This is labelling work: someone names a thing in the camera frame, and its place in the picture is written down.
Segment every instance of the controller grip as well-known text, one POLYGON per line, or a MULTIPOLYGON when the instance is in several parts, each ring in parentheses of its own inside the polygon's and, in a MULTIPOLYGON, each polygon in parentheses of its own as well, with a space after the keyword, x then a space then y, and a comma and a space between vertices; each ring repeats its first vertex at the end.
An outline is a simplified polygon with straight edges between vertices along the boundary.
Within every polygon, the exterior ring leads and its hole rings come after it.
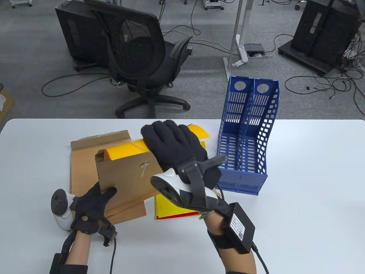
POLYGON ((53 214, 54 219, 56 220, 56 223, 58 226, 65 231, 68 231, 71 229, 71 224, 73 222, 73 215, 71 213, 71 210, 68 208, 66 213, 62 216, 57 216, 53 214))

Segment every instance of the chair base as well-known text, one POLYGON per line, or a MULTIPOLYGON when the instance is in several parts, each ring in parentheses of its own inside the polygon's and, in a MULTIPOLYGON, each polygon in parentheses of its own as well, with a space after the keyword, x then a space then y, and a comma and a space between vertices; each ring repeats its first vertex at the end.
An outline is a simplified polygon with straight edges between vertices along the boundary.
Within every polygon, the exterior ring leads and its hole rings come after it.
POLYGON ((125 116, 124 112, 126 110, 130 110, 132 108, 146 104, 148 105, 147 118, 156 119, 156 110, 155 110, 156 103, 178 104, 181 105, 184 110, 189 110, 191 107, 189 103, 183 99, 168 95, 155 94, 152 97, 142 96, 121 105, 115 110, 115 115, 119 119, 123 119, 125 116))

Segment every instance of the computer case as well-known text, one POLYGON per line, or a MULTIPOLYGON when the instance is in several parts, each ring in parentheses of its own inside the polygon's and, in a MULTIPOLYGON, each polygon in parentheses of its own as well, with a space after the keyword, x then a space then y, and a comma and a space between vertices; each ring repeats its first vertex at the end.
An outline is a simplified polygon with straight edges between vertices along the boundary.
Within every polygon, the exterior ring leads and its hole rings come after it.
POLYGON ((56 7, 56 14, 70 55, 84 67, 108 68, 109 57, 102 27, 83 1, 66 1, 56 7))
POLYGON ((284 54, 321 76, 341 64, 362 22, 356 6, 333 1, 331 7, 308 0, 294 38, 279 47, 284 54))

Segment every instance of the black glove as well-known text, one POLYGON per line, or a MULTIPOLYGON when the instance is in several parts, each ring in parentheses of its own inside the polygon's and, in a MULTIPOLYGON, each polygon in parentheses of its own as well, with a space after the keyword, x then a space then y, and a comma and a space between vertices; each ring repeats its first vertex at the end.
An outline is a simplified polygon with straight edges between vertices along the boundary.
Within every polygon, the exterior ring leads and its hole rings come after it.
POLYGON ((72 204, 71 210, 75 211, 75 219, 71 228, 85 234, 98 232, 99 221, 104 217, 105 206, 115 194, 115 187, 111 187, 101 194, 100 184, 97 182, 85 195, 79 197, 76 203, 72 204))
MULTIPOLYGON (((152 125, 145 125, 141 134, 164 172, 169 168, 177 172, 180 165, 194 159, 200 162, 208 159, 198 137, 185 125, 177 126, 171 120, 156 121, 152 125)), ((204 185, 213 189, 221 175, 217 167, 208 169, 203 176, 204 185)))

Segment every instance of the forearm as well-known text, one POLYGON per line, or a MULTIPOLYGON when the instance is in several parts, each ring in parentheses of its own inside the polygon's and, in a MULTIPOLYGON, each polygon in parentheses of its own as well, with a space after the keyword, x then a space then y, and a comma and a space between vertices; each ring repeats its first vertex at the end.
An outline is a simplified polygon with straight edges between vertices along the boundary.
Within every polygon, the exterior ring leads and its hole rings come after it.
POLYGON ((65 265, 87 265, 89 259, 91 235, 80 231, 76 233, 75 241, 72 245, 65 265))
MULTIPOLYGON (((213 235, 222 235, 223 217, 216 212, 204 218, 205 224, 213 235)), ((234 271, 256 274, 255 258, 252 251, 249 254, 239 254, 236 249, 218 249, 226 272, 234 271)))

